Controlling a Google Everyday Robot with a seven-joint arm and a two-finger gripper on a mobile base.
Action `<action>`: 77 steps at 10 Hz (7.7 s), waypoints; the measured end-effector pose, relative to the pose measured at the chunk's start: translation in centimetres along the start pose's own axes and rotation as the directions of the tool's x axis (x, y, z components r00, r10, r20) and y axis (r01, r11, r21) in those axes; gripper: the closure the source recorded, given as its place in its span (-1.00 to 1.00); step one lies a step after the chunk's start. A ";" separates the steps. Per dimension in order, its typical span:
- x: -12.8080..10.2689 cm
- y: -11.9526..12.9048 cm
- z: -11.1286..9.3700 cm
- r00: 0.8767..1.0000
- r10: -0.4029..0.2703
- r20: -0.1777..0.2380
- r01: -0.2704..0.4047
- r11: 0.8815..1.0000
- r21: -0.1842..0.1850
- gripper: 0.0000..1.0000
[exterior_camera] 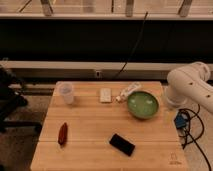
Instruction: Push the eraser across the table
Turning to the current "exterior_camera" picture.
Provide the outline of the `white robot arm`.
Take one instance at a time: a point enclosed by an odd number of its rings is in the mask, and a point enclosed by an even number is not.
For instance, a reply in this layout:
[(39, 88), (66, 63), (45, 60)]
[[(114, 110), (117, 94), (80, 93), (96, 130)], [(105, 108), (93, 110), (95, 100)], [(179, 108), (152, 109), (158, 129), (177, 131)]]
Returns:
[(171, 70), (164, 91), (167, 104), (179, 108), (188, 99), (195, 101), (213, 114), (213, 86), (207, 83), (211, 72), (207, 64), (193, 62)]

